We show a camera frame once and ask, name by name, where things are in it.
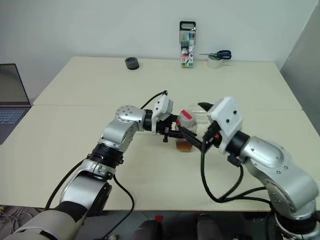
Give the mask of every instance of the white cable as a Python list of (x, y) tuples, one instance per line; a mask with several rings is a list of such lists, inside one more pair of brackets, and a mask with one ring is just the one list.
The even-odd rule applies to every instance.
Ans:
[(13, 232), (16, 231), (15, 230), (15, 224), (16, 224), (16, 222), (18, 222), (18, 218), (19, 218), (19, 215), (21, 214), (22, 210), (23, 210), (22, 207), (19, 207), (13, 214), (15, 216), (15, 219), (12, 222), (12, 230), (13, 230)]
[(16, 229), (20, 228), (20, 227), (19, 227), (19, 217), (20, 217), (21, 215), (23, 215), (23, 214), (27, 214), (27, 215), (30, 217), (30, 220), (33, 218), (33, 216), (32, 216), (30, 213), (28, 213), (28, 212), (21, 212), (21, 213), (17, 216), (16, 220), (13, 222), (13, 230), (14, 230), (14, 231), (15, 231), (15, 223), (16, 223), (16, 225), (17, 225), (17, 228), (16, 228)]
[(8, 221), (2, 221), (2, 222), (5, 222), (5, 223), (2, 223), (2, 224), (10, 223), (10, 226), (11, 226), (10, 234), (12, 234), (14, 232), (14, 226), (13, 226), (12, 221), (15, 221), (16, 218), (14, 216), (12, 216), (12, 215), (7, 215), (4, 212), (0, 212), (0, 216), (1, 215), (5, 216), (8, 219)]
[(13, 218), (17, 218), (17, 216), (21, 213), (21, 211), (23, 210), (23, 208), (20, 206), (18, 207), (14, 213), (12, 213), (11, 215), (7, 214), (7, 216), (12, 216)]

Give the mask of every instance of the black wire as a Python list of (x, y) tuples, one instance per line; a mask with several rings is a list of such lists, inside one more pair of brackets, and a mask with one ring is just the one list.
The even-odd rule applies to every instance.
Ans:
[(131, 207), (130, 211), (116, 225), (114, 225), (113, 228), (111, 228), (103, 237), (97, 238), (95, 240), (104, 240), (104, 239), (106, 239), (106, 237), (108, 237), (109, 234), (111, 234), (113, 232), (113, 230), (115, 230), (132, 213), (132, 211), (135, 208), (135, 200), (134, 200), (134, 197), (131, 195), (131, 193), (127, 189), (125, 189), (125, 187), (122, 186), (118, 182), (118, 180), (116, 178), (116, 175), (113, 176), (113, 180), (119, 186), (119, 188), (121, 188), (126, 194), (128, 194), (128, 196), (129, 196), (129, 198), (131, 199), (131, 202), (132, 202), (132, 207)]
[(236, 190), (237, 187), (240, 185), (243, 177), (244, 177), (244, 168), (242, 166), (240, 166), (240, 176), (238, 178), (238, 181), (236, 181), (235, 185), (229, 191), (227, 191), (225, 194), (223, 194), (220, 197), (220, 199), (224, 199), (224, 198), (228, 197), (230, 194), (232, 194), (234, 192), (234, 190)]
[(230, 202), (233, 200), (252, 200), (252, 201), (260, 201), (263, 203), (267, 203), (267, 204), (271, 204), (270, 201), (263, 199), (263, 198), (259, 198), (259, 197), (251, 197), (251, 196), (245, 196), (251, 193), (254, 193), (256, 191), (260, 191), (260, 190), (264, 190), (266, 189), (265, 187), (257, 187), (248, 191), (245, 191), (243, 193), (240, 193), (236, 196), (233, 197), (226, 197), (229, 194), (231, 194), (240, 184), (242, 177), (243, 177), (243, 167), (242, 165), (239, 166), (240, 168), (240, 176), (238, 181), (236, 182), (236, 184), (227, 192), (225, 193), (222, 197), (220, 198), (216, 198), (210, 191), (207, 181), (206, 181), (206, 175), (205, 175), (205, 150), (206, 150), (206, 142), (203, 141), (202, 145), (201, 145), (201, 162), (200, 162), (200, 171), (201, 171), (201, 180), (204, 186), (204, 189), (206, 191), (206, 193), (208, 194), (208, 196), (215, 201), (216, 203), (226, 203), (226, 202)]
[(44, 208), (34, 207), (34, 210), (36, 210), (38, 213), (42, 213), (44, 211)]
[(160, 95), (167, 95), (168, 94), (168, 91), (167, 90), (164, 90), (162, 92), (159, 92), (158, 94), (154, 95), (152, 98), (150, 98), (144, 105), (142, 105), (142, 107), (140, 107), (140, 109), (144, 109), (145, 106), (147, 106), (153, 99), (155, 99), (156, 97), (160, 96)]
[(265, 231), (265, 240), (269, 240), (269, 220), (270, 220), (270, 215), (271, 213), (267, 213), (267, 216), (265, 218), (265, 227), (264, 227), (264, 231)]
[(44, 211), (49, 210), (50, 205), (53, 201), (53, 199), (55, 198), (57, 192), (59, 191), (59, 189), (61, 188), (61, 186), (64, 184), (64, 182), (68, 179), (68, 177), (82, 164), (84, 160), (80, 161), (79, 163), (77, 163), (73, 168), (71, 168), (71, 170), (62, 178), (62, 180), (59, 182), (59, 184), (55, 187), (55, 189), (53, 190), (53, 192), (51, 193), (51, 196), (48, 199), (48, 202), (45, 205)]
[[(160, 95), (167, 95), (168, 94), (168, 91), (167, 90), (164, 90), (162, 92), (159, 92), (157, 93), (156, 95), (154, 95), (153, 97), (151, 97), (144, 105), (142, 105), (142, 107), (140, 109), (144, 109), (153, 99), (155, 99), (156, 97), (160, 96)], [(117, 180), (116, 178), (116, 175), (113, 176), (113, 180), (115, 181), (115, 183), (123, 190), (125, 191), (126, 194), (128, 194), (128, 196), (130, 197), (131, 199), (131, 202), (132, 202), (132, 206), (131, 206), (131, 210), (117, 223), (113, 226), (113, 228), (111, 228), (103, 237), (101, 238), (97, 238), (95, 240), (103, 240), (105, 239), (106, 237), (108, 237), (108, 235), (110, 233), (112, 233), (113, 230), (115, 230), (127, 217), (129, 217), (129, 215), (132, 213), (132, 211), (134, 210), (135, 208), (135, 200), (134, 198), (132, 197), (131, 193), (125, 189)]]

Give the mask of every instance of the tape roll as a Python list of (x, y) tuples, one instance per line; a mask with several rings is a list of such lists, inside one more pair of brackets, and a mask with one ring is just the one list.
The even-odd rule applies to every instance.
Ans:
[(209, 55), (208, 57), (209, 57), (208, 58), (208, 67), (211, 69), (220, 68), (224, 62), (223, 59), (219, 58), (219, 60), (218, 60), (215, 56)]
[(125, 60), (125, 65), (129, 70), (136, 70), (139, 68), (138, 59), (134, 56), (127, 57)]

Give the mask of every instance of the jar with brown liquid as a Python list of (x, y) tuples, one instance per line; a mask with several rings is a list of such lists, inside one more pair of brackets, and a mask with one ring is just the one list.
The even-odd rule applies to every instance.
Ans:
[[(176, 124), (181, 125), (182, 127), (192, 131), (193, 133), (197, 133), (197, 120), (195, 115), (191, 111), (182, 110), (176, 120)], [(185, 138), (177, 138), (175, 145), (178, 150), (185, 153), (191, 152), (193, 147), (193, 145), (189, 143)]]

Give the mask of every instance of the laptop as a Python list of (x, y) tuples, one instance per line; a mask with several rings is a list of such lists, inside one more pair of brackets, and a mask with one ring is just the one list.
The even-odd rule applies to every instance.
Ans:
[(0, 145), (31, 108), (14, 63), (0, 64)]

